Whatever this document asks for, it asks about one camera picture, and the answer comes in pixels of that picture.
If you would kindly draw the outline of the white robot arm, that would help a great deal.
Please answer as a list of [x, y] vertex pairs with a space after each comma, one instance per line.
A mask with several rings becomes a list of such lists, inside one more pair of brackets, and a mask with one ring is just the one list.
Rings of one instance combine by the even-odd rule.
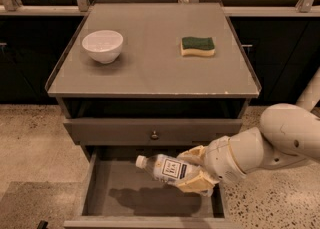
[[240, 181], [257, 170], [295, 168], [320, 161], [320, 118], [312, 109], [320, 100], [320, 69], [296, 104], [276, 104], [264, 110], [260, 126], [224, 136], [207, 146], [178, 155], [198, 168], [173, 185], [183, 192], [210, 195], [219, 183]]

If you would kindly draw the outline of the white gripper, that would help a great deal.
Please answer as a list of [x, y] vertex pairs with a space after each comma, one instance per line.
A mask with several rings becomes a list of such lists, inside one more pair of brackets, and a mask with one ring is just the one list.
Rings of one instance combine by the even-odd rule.
[[197, 193], [210, 197], [219, 181], [231, 184], [246, 177], [234, 158], [230, 138], [227, 136], [213, 140], [207, 147], [193, 147], [180, 153], [177, 158], [191, 164], [204, 165], [208, 171], [198, 170], [172, 183], [172, 186], [183, 193]]

